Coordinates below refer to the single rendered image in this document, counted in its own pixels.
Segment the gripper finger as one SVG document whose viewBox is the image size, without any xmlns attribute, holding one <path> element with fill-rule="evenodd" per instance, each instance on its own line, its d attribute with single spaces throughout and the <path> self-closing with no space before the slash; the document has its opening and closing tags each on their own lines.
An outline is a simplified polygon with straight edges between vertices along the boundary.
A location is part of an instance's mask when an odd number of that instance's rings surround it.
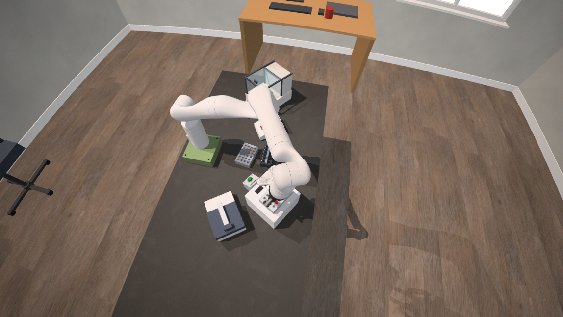
<svg viewBox="0 0 563 317">
<path fill-rule="evenodd" d="M 271 205 L 271 203 L 273 203 L 273 202 L 276 201 L 276 200 L 273 200 L 273 201 L 271 201 L 271 200 L 272 200 L 271 198 L 270 198 L 270 199 L 267 199 L 267 200 L 263 201 L 263 204 L 264 204 L 266 207 L 269 207 L 269 206 Z"/>
</svg>

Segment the white tube rack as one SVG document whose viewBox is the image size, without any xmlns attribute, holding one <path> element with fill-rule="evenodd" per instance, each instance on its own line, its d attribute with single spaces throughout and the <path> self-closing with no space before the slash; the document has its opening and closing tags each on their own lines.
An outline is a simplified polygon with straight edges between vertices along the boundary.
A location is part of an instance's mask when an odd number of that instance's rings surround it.
<svg viewBox="0 0 563 317">
<path fill-rule="evenodd" d="M 251 151 L 253 152 L 253 155 L 251 155 Z M 250 168 L 258 151 L 259 149 L 257 146 L 244 143 L 235 159 L 235 163 Z"/>
</svg>

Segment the white balance with glass draft shield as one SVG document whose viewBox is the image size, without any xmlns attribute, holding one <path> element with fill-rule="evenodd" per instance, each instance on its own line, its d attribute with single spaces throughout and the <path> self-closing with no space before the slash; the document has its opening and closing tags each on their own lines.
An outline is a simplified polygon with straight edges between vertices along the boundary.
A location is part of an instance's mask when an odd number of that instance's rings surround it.
<svg viewBox="0 0 563 317">
<path fill-rule="evenodd" d="M 281 67 L 275 60 L 256 69 L 244 77 L 246 84 L 246 102 L 250 91 L 257 86 L 267 86 L 274 94 L 279 106 L 288 102 L 292 95 L 293 73 Z"/>
</svg>

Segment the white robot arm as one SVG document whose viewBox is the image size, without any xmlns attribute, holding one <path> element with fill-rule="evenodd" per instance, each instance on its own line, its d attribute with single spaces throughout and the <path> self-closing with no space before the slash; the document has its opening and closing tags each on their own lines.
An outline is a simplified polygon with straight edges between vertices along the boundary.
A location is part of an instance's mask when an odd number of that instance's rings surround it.
<svg viewBox="0 0 563 317">
<path fill-rule="evenodd" d="M 170 115 L 176 121 L 181 121 L 188 140 L 196 149 L 204 149 L 209 144 L 200 119 L 259 119 L 273 160 L 285 163 L 270 167 L 256 184 L 269 185 L 272 196 L 285 199 L 296 186 L 305 185 L 310 181 L 311 171 L 307 162 L 293 147 L 277 115 L 279 109 L 273 92 L 267 86 L 261 85 L 251 90 L 248 102 L 219 95 L 195 103 L 189 96 L 181 95 L 172 105 Z"/>
</svg>

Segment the dark grey block with holes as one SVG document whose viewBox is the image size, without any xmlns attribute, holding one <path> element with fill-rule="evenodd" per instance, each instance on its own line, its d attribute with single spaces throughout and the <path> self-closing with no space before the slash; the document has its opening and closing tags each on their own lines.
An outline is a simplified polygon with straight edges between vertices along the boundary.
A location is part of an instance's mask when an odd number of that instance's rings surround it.
<svg viewBox="0 0 563 317">
<path fill-rule="evenodd" d="M 264 147 L 263 153 L 262 153 L 262 157 L 261 157 L 260 166 L 270 168 L 270 167 L 272 167 L 272 163 L 273 163 L 273 158 L 272 158 L 272 155 L 270 153 L 268 144 L 265 144 L 265 147 Z"/>
</svg>

